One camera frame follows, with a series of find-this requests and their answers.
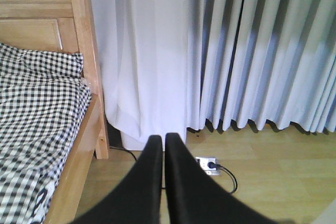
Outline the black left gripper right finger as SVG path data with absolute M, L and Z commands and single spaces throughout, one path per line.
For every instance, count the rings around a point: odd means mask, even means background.
M 270 219 L 201 169 L 177 133 L 165 136 L 165 187 L 171 223 L 293 223 Z

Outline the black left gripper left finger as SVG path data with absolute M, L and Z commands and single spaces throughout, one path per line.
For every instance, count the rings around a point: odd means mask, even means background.
M 73 223 L 160 223 L 163 148 L 151 135 L 116 188 Z

